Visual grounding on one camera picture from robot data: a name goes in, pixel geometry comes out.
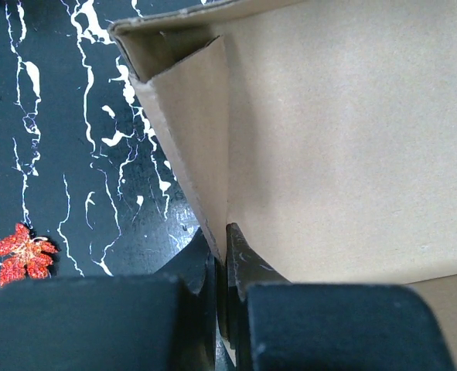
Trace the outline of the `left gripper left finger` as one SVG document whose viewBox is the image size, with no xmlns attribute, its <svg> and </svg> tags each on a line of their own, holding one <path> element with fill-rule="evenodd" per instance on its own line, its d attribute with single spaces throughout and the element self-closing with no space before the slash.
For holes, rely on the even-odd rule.
<svg viewBox="0 0 457 371">
<path fill-rule="evenodd" d="M 154 274 L 0 291 L 0 370 L 212 370 L 214 261 L 197 231 Z"/>
</svg>

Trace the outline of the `cardboard box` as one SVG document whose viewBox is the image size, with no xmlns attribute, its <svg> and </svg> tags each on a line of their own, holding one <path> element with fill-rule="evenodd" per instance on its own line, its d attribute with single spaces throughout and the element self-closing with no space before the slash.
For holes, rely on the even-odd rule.
<svg viewBox="0 0 457 371">
<path fill-rule="evenodd" d="M 224 259 L 413 284 L 457 364 L 457 1 L 222 1 L 109 33 Z"/>
</svg>

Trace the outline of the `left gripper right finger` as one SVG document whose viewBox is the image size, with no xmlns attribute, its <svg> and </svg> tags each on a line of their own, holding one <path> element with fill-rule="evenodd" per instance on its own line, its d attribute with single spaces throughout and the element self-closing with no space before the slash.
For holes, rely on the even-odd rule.
<svg viewBox="0 0 457 371">
<path fill-rule="evenodd" d="M 292 283 L 227 225 L 225 336 L 239 370 L 454 370 L 438 321 L 395 284 Z"/>
</svg>

